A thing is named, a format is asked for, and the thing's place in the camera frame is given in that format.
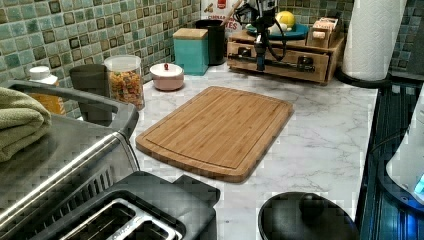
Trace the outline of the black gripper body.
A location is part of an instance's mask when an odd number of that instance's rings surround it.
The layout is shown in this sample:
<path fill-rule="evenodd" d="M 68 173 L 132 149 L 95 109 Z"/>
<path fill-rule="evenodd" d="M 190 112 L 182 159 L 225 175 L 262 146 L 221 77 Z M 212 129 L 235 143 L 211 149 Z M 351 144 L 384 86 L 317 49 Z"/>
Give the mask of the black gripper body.
<path fill-rule="evenodd" d="M 265 70 L 265 53 L 268 48 L 269 27 L 275 22 L 277 0 L 255 0 L 258 16 L 252 25 L 256 28 L 254 48 L 258 71 Z"/>

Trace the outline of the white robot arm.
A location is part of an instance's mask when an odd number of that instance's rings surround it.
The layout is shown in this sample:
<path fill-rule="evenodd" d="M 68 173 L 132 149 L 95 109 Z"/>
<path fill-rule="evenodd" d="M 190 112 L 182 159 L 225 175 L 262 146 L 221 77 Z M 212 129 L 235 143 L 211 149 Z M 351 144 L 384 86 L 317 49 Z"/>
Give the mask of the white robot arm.
<path fill-rule="evenodd" d="M 342 61 L 342 81 L 363 88 L 390 85 L 389 66 L 407 0 L 354 0 Z M 383 173 L 395 192 L 408 196 L 413 207 L 423 205 L 423 98 Z"/>

